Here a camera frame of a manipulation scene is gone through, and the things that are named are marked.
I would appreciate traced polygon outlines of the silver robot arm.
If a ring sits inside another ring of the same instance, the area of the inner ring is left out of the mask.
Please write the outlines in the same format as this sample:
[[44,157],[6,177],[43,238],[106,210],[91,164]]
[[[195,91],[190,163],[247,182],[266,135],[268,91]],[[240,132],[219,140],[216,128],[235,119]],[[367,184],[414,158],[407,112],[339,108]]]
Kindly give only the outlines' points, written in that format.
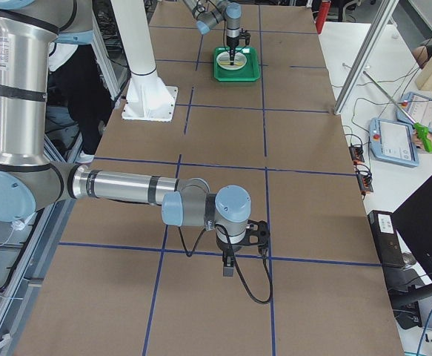
[[241,5],[232,1],[219,1],[213,5],[212,10],[208,10],[201,1],[184,0],[183,3],[196,20],[196,26],[202,35],[209,33],[217,24],[225,23],[228,64],[235,65],[236,48],[242,38]]
[[92,39],[90,1],[0,1],[0,221],[83,197],[158,205],[166,225],[215,231],[224,276],[239,273],[235,253],[254,235],[244,188],[211,193],[200,178],[99,171],[44,155],[49,47]]

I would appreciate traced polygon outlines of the person hand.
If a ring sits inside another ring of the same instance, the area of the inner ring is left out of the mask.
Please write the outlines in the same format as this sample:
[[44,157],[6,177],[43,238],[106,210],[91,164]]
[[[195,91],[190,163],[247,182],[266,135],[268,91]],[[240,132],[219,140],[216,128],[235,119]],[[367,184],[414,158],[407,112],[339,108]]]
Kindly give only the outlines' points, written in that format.
[[427,138],[428,138],[428,141],[429,141],[429,143],[427,144],[427,146],[430,148],[430,150],[428,150],[425,147],[425,144],[424,144],[423,140],[419,137],[419,135],[418,135],[417,132],[415,132],[413,134],[412,141],[414,142],[414,144],[415,144],[416,147],[421,148],[422,150],[427,151],[427,152],[432,152],[432,134],[429,133],[427,135]]

